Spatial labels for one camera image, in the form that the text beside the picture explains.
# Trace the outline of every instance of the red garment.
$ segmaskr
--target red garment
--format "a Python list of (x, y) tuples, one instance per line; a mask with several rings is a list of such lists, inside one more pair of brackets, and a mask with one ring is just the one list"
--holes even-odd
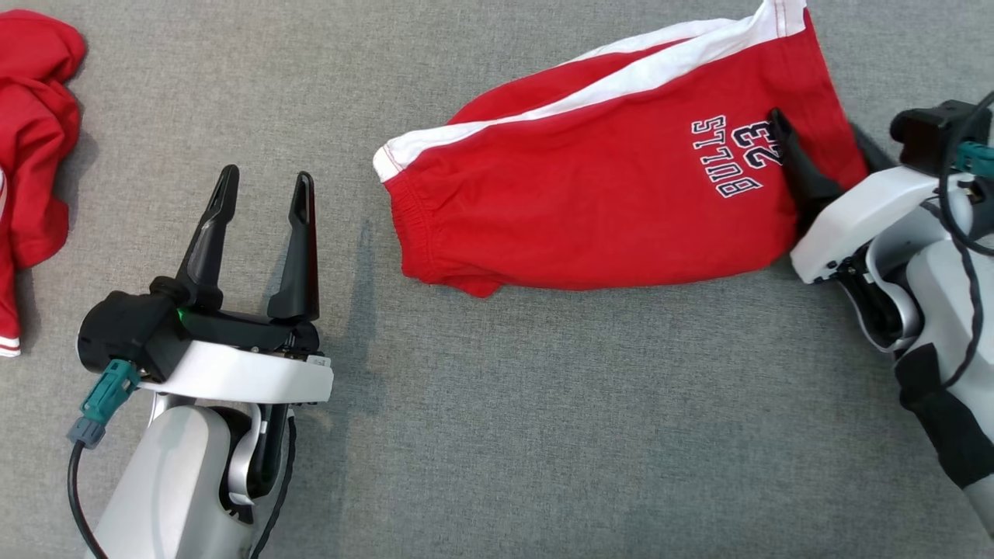
[(708, 280), (783, 255), (796, 211), (771, 109), (844, 188), (867, 174), (805, 2), (694, 25), (591, 52), (389, 141), (374, 166), (404, 273), (487, 296), (505, 283)]
[(69, 231), (69, 210), (53, 197), (52, 182), (80, 133), (80, 111), (63, 82), (85, 50), (62, 22), (26, 10), (0, 14), (0, 355), (20, 353), (14, 270), (58, 252)]

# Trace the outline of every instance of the teal connector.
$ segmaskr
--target teal connector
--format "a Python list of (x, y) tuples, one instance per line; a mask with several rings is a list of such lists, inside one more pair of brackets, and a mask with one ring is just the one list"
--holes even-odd
[(994, 177), (994, 147), (965, 141), (956, 151), (956, 168), (980, 177)]
[(111, 416), (138, 389), (141, 375), (127, 361), (114, 359), (80, 406), (83, 417), (106, 427)]

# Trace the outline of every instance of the bulls 23 logo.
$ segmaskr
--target bulls 23 logo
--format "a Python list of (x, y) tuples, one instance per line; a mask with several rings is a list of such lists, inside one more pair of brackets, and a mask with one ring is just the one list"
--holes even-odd
[[(715, 189), (722, 197), (731, 198), (762, 188), (761, 183), (747, 176), (746, 170), (781, 165), (783, 152), (773, 138), (770, 122), (754, 122), (735, 128), (731, 133), (727, 130), (727, 124), (728, 119), (721, 114), (692, 122), (691, 133), (703, 136), (694, 142), (693, 147), (702, 153), (700, 160), (708, 178), (715, 183)], [(742, 160), (733, 152), (732, 146), (742, 153)]]

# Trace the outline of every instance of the black cable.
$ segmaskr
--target black cable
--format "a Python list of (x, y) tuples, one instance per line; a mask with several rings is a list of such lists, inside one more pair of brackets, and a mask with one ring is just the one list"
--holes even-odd
[(286, 419), (286, 424), (290, 431), (289, 448), (286, 450), (286, 472), (283, 473), (283, 483), (279, 486), (279, 495), (276, 497), (276, 504), (272, 507), (272, 514), (269, 516), (269, 520), (262, 530), (262, 535), (259, 537), (258, 543), (256, 543), (255, 548), (252, 550), (250, 559), (258, 559), (258, 554), (262, 552), (265, 543), (269, 541), (269, 532), (276, 525), (276, 520), (279, 518), (279, 509), (283, 507), (283, 502), (286, 500), (286, 492), (290, 488), (290, 477), (293, 476), (293, 457), (297, 454), (297, 427), (293, 416)]
[(83, 455), (83, 449), (85, 449), (83, 441), (77, 441), (76, 444), (73, 445), (73, 453), (69, 456), (69, 476), (67, 477), (67, 485), (69, 487), (69, 508), (73, 512), (73, 519), (76, 521), (76, 527), (80, 529), (80, 534), (83, 535), (83, 540), (85, 540), (86, 547), (89, 548), (89, 552), (92, 553), (96, 559), (107, 559), (107, 554), (103, 552), (103, 548), (100, 547), (99, 542), (96, 541), (96, 536), (93, 535), (93, 531), (89, 529), (89, 524), (86, 523), (86, 518), (83, 516), (83, 508), (80, 507), (80, 493), (77, 477), (80, 473), (80, 456)]
[(970, 239), (959, 227), (959, 224), (956, 223), (956, 218), (952, 215), (952, 208), (949, 206), (949, 175), (951, 174), (952, 165), (956, 160), (959, 142), (963, 138), (964, 132), (983, 113), (984, 109), (992, 103), (994, 103), (994, 92), (988, 93), (953, 132), (949, 143), (945, 147), (942, 159), (943, 164), (938, 175), (938, 208), (941, 215), (939, 221), (941, 221), (942, 227), (952, 236), (952, 243), (963, 260), (963, 272), (966, 273), (966, 278), (969, 281), (970, 304), (973, 306), (970, 341), (966, 344), (966, 354), (963, 356), (963, 361), (952, 373), (952, 376), (942, 383), (940, 390), (950, 388), (959, 382), (959, 379), (966, 373), (966, 369), (973, 363), (973, 358), (977, 354), (977, 347), (980, 345), (980, 338), (984, 330), (984, 307), (983, 301), (980, 299), (980, 280), (977, 278), (977, 270), (973, 266), (973, 258), (970, 255), (970, 251), (987, 257), (994, 257), (994, 250), (988, 249)]

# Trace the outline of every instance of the gray fabric surface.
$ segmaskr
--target gray fabric surface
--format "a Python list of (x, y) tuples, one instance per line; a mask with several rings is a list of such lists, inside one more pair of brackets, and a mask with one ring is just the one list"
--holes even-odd
[[(994, 84), (966, 0), (818, 1), (851, 116)], [(18, 276), (25, 355), (0, 361), (0, 556), (82, 554), (64, 434), (94, 377), (74, 342), (112, 289), (175, 271), (217, 173), (242, 169), (226, 306), (261, 311), (298, 170), (318, 185), (329, 403), (301, 413), (270, 557), (983, 557), (979, 522), (897, 401), (844, 296), (786, 262), (701, 284), (488, 300), (405, 279), (370, 164), (476, 94), (757, 0), (16, 0), (87, 37), (72, 232)], [(0, 8), (14, 7), (0, 0)], [(95, 522), (147, 395), (83, 458)]]

